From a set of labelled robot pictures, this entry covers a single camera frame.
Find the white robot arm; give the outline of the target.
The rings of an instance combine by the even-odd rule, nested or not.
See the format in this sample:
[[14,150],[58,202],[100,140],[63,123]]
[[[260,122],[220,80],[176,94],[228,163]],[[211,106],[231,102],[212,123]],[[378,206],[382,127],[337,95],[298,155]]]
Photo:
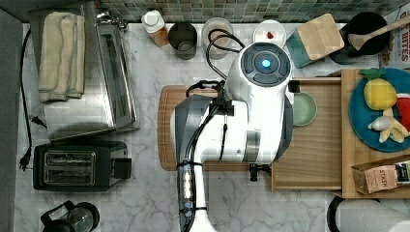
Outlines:
[[207,161],[270,164],[290,144],[289,55],[273,43],[242,48],[224,81],[202,81],[214,97],[187,94],[172,112],[181,232],[214,232],[204,185]]

